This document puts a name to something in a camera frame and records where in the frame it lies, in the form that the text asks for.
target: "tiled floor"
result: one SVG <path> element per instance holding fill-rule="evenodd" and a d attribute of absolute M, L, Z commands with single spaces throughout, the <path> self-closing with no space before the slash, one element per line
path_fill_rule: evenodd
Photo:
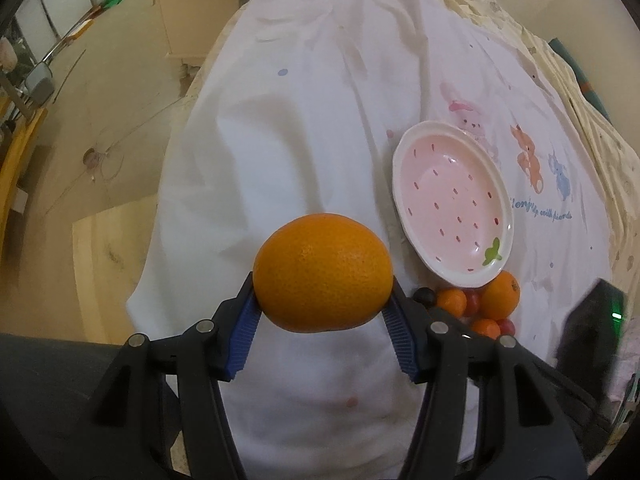
<path fill-rule="evenodd" d="M 84 339 L 74 280 L 71 225 L 158 190 L 180 100 L 178 65 L 152 0 L 124 0 L 52 62 L 56 86 L 21 187 L 24 216 L 12 212 L 0 268 L 0 331 Z M 93 174 L 82 156 L 109 155 Z"/>

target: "cartoon rabbit print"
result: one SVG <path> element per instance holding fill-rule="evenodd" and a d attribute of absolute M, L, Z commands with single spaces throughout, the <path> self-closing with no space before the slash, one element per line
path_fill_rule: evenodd
<path fill-rule="evenodd" d="M 511 127 L 511 135 L 518 141 L 518 145 L 522 153 L 518 155 L 518 165 L 522 171 L 529 177 L 531 187 L 540 194 L 544 187 L 544 181 L 540 173 L 540 161 L 536 157 L 536 145 L 525 132 L 522 131 L 519 124 Z"/>
<path fill-rule="evenodd" d="M 473 139 L 482 146 L 489 156 L 498 161 L 498 150 L 492 146 L 481 123 L 484 118 L 480 112 L 478 105 L 470 101 L 462 100 L 455 90 L 447 82 L 443 81 L 440 85 L 440 91 L 445 101 L 449 105 L 449 112 L 453 118 L 453 125 L 467 132 Z"/>
<path fill-rule="evenodd" d="M 558 188 L 560 196 L 562 196 L 562 201 L 564 202 L 567 197 L 571 195 L 571 182 L 565 175 L 565 166 L 558 162 L 555 151 L 552 154 L 549 154 L 549 169 L 551 170 L 551 173 L 556 176 L 556 187 Z"/>

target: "pink plate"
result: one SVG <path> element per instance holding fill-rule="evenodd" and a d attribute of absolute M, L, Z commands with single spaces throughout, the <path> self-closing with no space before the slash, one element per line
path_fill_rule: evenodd
<path fill-rule="evenodd" d="M 435 121 L 409 128 L 394 153 L 393 188 L 404 232 L 433 272 L 476 288 L 502 270 L 513 242 L 509 196 L 465 132 Z"/>

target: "small orange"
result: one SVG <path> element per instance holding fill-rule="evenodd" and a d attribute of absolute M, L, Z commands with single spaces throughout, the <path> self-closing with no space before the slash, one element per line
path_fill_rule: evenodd
<path fill-rule="evenodd" d="M 480 314 L 488 319 L 505 319 L 518 306 L 520 285 L 512 274 L 502 270 L 485 287 L 480 297 Z"/>
<path fill-rule="evenodd" d="M 254 261 L 261 309 L 292 332 L 352 328 L 376 316 L 391 295 L 391 257 L 382 241 L 345 216 L 320 213 L 278 229 Z"/>
<path fill-rule="evenodd" d="M 466 309 L 466 296 L 459 288 L 446 288 L 438 292 L 436 306 L 443 308 L 452 316 L 462 317 Z"/>
<path fill-rule="evenodd" d="M 491 339 L 498 339 L 500 336 L 500 327 L 493 319 L 476 319 L 471 324 L 471 330 L 485 335 Z"/>

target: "silver bolt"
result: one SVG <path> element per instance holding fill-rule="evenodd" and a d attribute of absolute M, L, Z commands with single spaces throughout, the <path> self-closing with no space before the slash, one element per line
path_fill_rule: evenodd
<path fill-rule="evenodd" d="M 210 319 L 203 319 L 202 321 L 199 321 L 196 325 L 196 330 L 201 334 L 211 332 L 213 330 L 213 321 Z"/>
<path fill-rule="evenodd" d="M 129 346 L 133 346 L 133 348 L 142 346 L 145 343 L 145 335 L 144 334 L 134 334 L 129 338 Z"/>
<path fill-rule="evenodd" d="M 514 348 L 516 346 L 516 339 L 510 335 L 503 335 L 498 341 L 505 348 Z"/>
<path fill-rule="evenodd" d="M 449 331 L 449 326 L 444 321 L 434 321 L 430 328 L 434 334 L 446 334 Z"/>

